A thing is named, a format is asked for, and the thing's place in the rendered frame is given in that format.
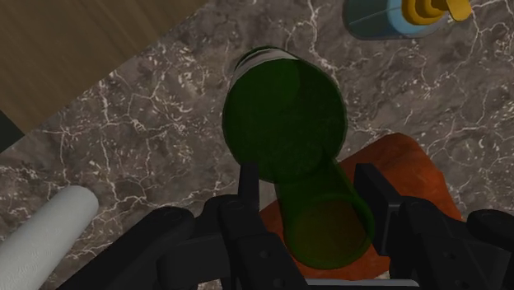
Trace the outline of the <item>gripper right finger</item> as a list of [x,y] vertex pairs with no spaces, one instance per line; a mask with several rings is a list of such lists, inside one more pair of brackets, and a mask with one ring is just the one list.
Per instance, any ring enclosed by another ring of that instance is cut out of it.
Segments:
[[458,221],[426,199],[400,195],[371,163],[356,166],[353,184],[392,279],[411,279],[420,290],[514,290],[513,215],[480,209]]

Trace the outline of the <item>white paper towel roll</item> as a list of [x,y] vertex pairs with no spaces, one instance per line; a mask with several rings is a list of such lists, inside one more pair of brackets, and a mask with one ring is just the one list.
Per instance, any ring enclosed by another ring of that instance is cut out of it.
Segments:
[[89,189],[71,185],[0,244],[0,290],[38,290],[99,208]]

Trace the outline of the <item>green glass bottle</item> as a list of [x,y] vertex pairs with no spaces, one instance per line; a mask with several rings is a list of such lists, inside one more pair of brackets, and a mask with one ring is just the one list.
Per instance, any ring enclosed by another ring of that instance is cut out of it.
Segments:
[[336,161],[347,128],[339,87],[315,65],[273,46],[238,61],[223,107],[225,142],[273,184],[285,244],[314,269],[351,264],[374,236],[371,210]]

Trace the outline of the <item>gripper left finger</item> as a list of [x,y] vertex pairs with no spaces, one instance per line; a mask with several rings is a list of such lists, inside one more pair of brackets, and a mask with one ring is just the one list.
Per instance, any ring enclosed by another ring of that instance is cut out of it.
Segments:
[[238,191],[188,209],[151,211],[57,290],[309,290],[277,234],[259,215],[257,167],[243,165]]

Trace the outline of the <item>blue soap dispenser yellow pump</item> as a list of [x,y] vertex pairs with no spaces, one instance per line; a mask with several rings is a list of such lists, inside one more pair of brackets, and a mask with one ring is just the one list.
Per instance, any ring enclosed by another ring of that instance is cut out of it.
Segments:
[[360,40],[402,40],[428,36],[471,12],[470,0],[344,0],[342,18]]

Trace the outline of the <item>orange cloth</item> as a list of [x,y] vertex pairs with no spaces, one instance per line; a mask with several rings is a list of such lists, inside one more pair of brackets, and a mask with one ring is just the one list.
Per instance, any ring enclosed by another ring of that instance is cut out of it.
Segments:
[[[444,175],[430,157],[411,137],[402,133],[386,135],[356,152],[336,166],[337,176],[359,178],[359,164],[371,163],[382,174],[377,181],[362,182],[370,196],[369,206],[375,213],[375,240],[351,264],[338,269],[315,269],[296,261],[301,274],[307,278],[341,278],[347,280],[371,279],[383,274],[390,263],[412,258],[415,239],[402,230],[406,224],[400,205],[407,199],[426,199],[442,215],[460,221],[461,213],[446,187]],[[277,183],[278,200],[271,203],[260,215],[264,225],[277,233],[283,242],[288,222],[296,209],[320,197],[329,187],[339,182],[323,172],[322,168],[305,176]]]

